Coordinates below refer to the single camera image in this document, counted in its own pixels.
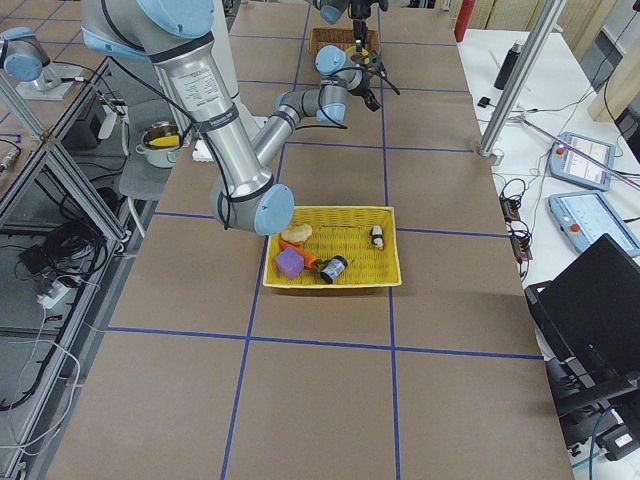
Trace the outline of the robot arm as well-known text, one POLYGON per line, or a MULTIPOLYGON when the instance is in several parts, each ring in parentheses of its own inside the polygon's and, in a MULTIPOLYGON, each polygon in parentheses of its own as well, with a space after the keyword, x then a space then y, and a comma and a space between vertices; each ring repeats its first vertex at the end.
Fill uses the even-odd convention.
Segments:
POLYGON ((353 21, 354 47, 325 46, 316 55, 318 88, 283 94, 263 126, 257 126, 233 94, 235 69, 224 7, 219 1, 85 1, 86 46, 112 58, 150 62, 159 96, 177 120, 195 128, 220 177, 211 193, 215 218, 227 228, 271 236, 285 230, 294 213, 289 187, 276 182, 269 164, 297 129, 313 117, 342 127, 347 94, 379 105, 369 81, 381 75, 378 53, 366 47, 368 1, 315 1, 321 17, 353 21))
POLYGON ((355 45, 360 47, 364 47, 368 40, 367 20, 371 16, 373 6, 377 4, 383 12, 389 8, 387 0, 310 0, 308 4, 313 6, 331 25, 334 25, 343 14, 347 14, 352 20, 355 45))

